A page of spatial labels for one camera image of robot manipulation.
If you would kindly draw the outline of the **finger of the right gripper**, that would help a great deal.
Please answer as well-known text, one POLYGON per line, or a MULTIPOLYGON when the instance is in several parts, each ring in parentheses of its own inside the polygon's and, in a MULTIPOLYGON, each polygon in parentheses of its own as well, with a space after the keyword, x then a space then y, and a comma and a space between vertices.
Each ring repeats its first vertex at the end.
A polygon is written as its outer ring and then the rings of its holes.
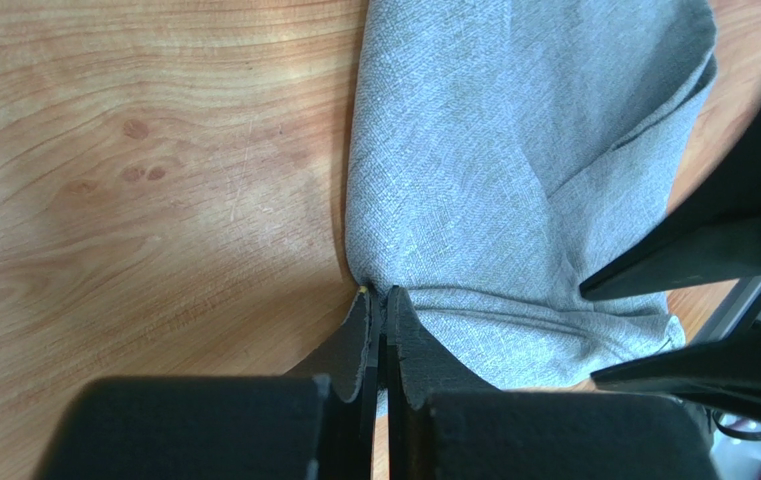
POLYGON ((591 374, 600 390, 669 395, 761 422, 761 330, 591 374))
POLYGON ((610 300, 760 274, 761 107, 712 173, 580 293, 610 300))

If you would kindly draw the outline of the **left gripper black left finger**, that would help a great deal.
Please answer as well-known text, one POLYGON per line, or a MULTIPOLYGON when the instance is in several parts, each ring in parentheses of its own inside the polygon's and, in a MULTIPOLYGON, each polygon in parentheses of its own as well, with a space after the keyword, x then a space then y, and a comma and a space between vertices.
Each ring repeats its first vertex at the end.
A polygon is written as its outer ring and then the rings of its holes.
POLYGON ((288 377, 325 377, 316 454, 319 479, 369 479, 378 393, 380 314, 375 295, 357 290, 342 322, 288 377))

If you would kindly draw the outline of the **grey cloth napkin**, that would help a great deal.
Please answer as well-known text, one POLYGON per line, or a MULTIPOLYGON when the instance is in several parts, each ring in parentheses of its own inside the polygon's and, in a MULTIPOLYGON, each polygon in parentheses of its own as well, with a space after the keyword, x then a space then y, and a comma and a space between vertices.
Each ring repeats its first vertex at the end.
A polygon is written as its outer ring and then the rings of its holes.
POLYGON ((662 293, 580 283, 665 216, 717 73, 705 1, 373 1, 346 257, 501 389, 686 342, 662 293))

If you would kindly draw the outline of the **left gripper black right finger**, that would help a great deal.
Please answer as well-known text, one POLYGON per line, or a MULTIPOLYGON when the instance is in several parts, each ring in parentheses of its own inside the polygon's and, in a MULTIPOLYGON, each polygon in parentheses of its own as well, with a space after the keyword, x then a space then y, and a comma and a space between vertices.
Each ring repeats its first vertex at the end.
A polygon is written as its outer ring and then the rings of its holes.
POLYGON ((389 291, 385 320, 389 468, 392 479, 433 479, 436 395, 497 388, 461 363, 422 324, 408 291, 389 291))

